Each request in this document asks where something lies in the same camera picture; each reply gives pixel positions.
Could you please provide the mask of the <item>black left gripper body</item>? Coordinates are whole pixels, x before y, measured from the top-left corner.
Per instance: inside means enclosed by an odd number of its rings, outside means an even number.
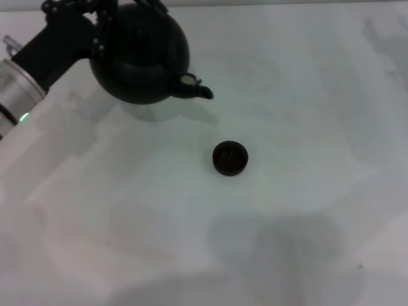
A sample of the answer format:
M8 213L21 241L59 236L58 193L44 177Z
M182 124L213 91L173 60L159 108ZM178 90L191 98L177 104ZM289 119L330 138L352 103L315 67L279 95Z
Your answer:
M50 13L47 25L11 60L27 72L45 91L80 59L90 58L93 23L79 13Z

